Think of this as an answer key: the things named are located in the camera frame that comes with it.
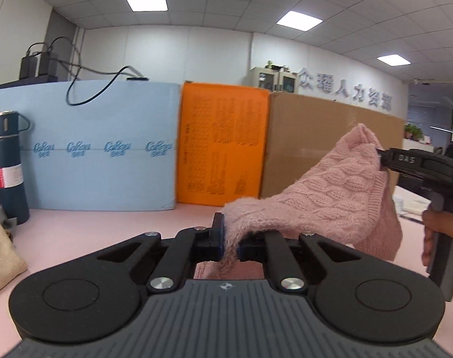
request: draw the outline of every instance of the pink tablecloth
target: pink tablecloth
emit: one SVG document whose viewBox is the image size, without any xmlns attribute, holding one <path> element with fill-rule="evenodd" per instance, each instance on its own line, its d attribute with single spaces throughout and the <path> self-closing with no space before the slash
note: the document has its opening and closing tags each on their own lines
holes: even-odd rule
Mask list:
<svg viewBox="0 0 453 358">
<path fill-rule="evenodd" d="M 27 261 L 29 271 L 0 292 L 0 357 L 20 341 L 7 303 L 11 290 L 28 274 L 144 232 L 157 231 L 168 238 L 186 227 L 209 226 L 217 210 L 210 206 L 179 204 L 175 210 L 159 212 L 31 211 L 31 219 L 18 228 L 15 239 L 16 249 Z M 425 270 L 420 263 L 422 226 L 408 220 L 401 222 L 404 240 L 396 263 L 423 274 Z M 453 354 L 453 302 L 447 304 L 435 339 Z"/>
</svg>

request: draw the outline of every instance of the silver screw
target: silver screw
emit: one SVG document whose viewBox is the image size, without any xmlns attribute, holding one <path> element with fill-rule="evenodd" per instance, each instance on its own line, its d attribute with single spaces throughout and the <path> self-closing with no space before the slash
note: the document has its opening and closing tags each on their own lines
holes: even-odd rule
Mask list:
<svg viewBox="0 0 453 358">
<path fill-rule="evenodd" d="M 288 277 L 281 281 L 281 286 L 289 290 L 301 289 L 304 287 L 304 281 L 297 277 Z"/>
<path fill-rule="evenodd" d="M 150 281 L 150 285 L 155 289 L 169 289 L 173 287 L 173 280 L 168 277 L 156 277 Z"/>
</svg>

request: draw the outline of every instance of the blue printed logo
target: blue printed logo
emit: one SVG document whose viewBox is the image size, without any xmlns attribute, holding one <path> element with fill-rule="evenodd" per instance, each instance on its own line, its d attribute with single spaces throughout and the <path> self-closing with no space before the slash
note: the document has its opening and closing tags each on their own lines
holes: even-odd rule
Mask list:
<svg viewBox="0 0 453 358">
<path fill-rule="evenodd" d="M 151 156 L 154 158 L 156 156 L 165 156 L 169 150 L 171 150 L 173 144 L 167 144 L 164 141 L 154 142 L 150 141 L 145 150 L 150 152 Z"/>
<path fill-rule="evenodd" d="M 33 151 L 37 154 L 38 158 L 46 158 L 51 151 L 54 151 L 54 144 L 49 145 L 45 141 L 43 143 L 35 143 Z"/>
<path fill-rule="evenodd" d="M 86 154 L 86 151 L 90 149 L 90 144 L 83 144 L 82 141 L 77 143 L 67 144 L 66 151 L 71 154 L 73 158 L 80 158 Z"/>
<path fill-rule="evenodd" d="M 125 151 L 132 148 L 132 144 L 124 144 L 122 140 L 113 143 L 109 141 L 106 146 L 104 147 L 104 152 L 109 152 L 111 158 L 115 158 L 116 156 L 125 156 Z"/>
</svg>

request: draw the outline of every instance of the cable knit pattern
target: cable knit pattern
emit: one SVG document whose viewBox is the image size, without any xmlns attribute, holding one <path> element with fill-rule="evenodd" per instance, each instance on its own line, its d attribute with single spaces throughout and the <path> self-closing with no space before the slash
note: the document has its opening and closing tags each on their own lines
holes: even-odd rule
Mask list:
<svg viewBox="0 0 453 358">
<path fill-rule="evenodd" d="M 295 184 L 267 199 L 245 197 L 223 208 L 225 257 L 198 265 L 195 277 L 205 279 L 262 278 L 260 264 L 236 259 L 239 241 L 249 232 L 270 229 L 287 238 L 318 233 L 368 254 L 393 260 L 402 231 L 381 170 L 377 137 L 359 124 Z"/>
</svg>

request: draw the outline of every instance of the thermos bottle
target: thermos bottle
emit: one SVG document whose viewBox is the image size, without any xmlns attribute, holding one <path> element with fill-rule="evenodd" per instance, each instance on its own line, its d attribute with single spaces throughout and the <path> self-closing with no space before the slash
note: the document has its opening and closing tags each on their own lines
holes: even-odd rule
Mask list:
<svg viewBox="0 0 453 358">
<path fill-rule="evenodd" d="M 29 208 L 21 169 L 19 116 L 18 112 L 0 112 L 0 202 L 8 218 L 16 217 L 22 224 L 29 219 Z"/>
</svg>

